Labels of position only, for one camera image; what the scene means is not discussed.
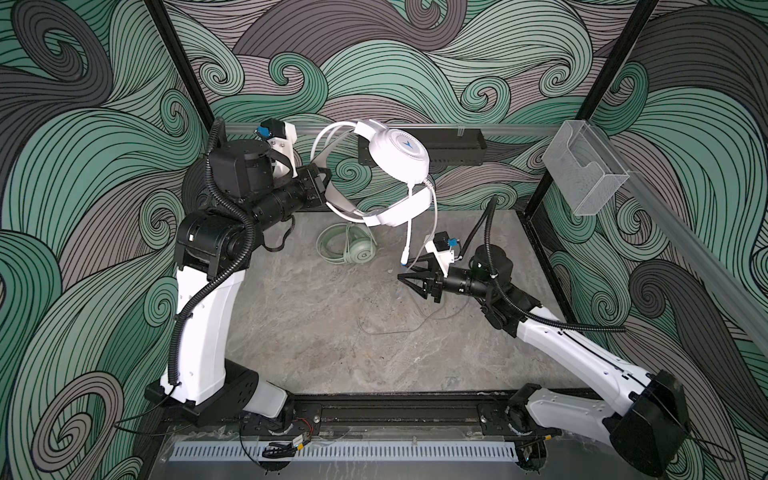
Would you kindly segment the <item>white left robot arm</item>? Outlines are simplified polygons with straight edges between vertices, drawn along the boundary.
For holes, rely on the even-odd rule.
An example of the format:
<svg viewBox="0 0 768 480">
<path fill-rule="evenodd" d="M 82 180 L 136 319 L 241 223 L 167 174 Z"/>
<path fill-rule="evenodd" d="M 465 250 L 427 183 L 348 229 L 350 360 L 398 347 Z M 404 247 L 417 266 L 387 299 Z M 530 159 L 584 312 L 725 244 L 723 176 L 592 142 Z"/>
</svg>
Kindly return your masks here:
<svg viewBox="0 0 768 480">
<path fill-rule="evenodd" d="M 174 249 L 178 311 L 167 367 L 145 396 L 177 407 L 184 420 L 205 426 L 241 413 L 288 418 L 291 395 L 226 357 L 234 301 L 264 234 L 325 200 L 330 173 L 300 165 L 293 124 L 262 122 L 249 139 L 231 140 L 214 121 L 200 170 L 207 202 L 178 227 Z"/>
</svg>

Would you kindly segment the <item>white headphones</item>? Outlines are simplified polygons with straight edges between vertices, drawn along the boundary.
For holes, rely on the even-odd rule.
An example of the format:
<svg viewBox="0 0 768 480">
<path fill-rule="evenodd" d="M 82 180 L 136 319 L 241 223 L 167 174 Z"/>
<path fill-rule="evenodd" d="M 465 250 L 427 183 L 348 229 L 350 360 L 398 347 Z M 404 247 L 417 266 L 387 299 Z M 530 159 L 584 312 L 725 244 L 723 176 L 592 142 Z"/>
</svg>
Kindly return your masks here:
<svg viewBox="0 0 768 480">
<path fill-rule="evenodd" d="M 388 206 L 365 212 L 353 204 L 332 183 L 324 193 L 324 205 L 338 217 L 366 227 L 406 226 L 406 240 L 400 262 L 406 266 L 413 240 L 413 221 L 427 210 L 433 211 L 432 226 L 438 222 L 438 200 L 429 178 L 430 156 L 425 145 L 413 134 L 382 122 L 368 119 L 333 122 L 315 135 L 310 148 L 310 162 L 327 166 L 334 149 L 348 135 L 367 142 L 367 153 L 374 168 L 405 188 L 402 198 Z"/>
</svg>

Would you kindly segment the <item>mint green headphones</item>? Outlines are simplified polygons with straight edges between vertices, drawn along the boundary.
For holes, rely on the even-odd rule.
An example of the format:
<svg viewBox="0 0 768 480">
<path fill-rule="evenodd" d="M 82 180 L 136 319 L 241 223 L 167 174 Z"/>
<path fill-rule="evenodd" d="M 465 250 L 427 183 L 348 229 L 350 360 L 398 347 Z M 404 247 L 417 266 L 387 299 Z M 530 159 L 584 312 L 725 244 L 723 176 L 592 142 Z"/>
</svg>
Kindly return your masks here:
<svg viewBox="0 0 768 480">
<path fill-rule="evenodd" d="M 325 228 L 317 237 L 318 255 L 333 265 L 365 264 L 371 261 L 378 244 L 369 227 L 356 223 L 338 223 Z"/>
</svg>

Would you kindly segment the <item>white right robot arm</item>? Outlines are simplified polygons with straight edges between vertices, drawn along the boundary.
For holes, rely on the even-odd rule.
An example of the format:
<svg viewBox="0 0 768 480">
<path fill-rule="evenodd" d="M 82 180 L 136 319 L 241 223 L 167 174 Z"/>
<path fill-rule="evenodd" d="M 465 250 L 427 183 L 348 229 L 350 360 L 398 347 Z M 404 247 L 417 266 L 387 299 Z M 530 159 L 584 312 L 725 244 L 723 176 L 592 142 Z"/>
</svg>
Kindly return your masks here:
<svg viewBox="0 0 768 480">
<path fill-rule="evenodd" d="M 466 268 L 451 249 L 429 247 L 398 280 L 424 299 L 452 293 L 475 299 L 497 330 L 542 351 L 577 376 L 597 399 L 529 386 L 507 406 L 513 430 L 575 433 L 604 443 L 644 475 L 662 476 L 690 433 L 682 384 L 651 373 L 592 342 L 577 324 L 560 321 L 511 281 L 513 262 L 497 245 L 480 246 Z"/>
</svg>

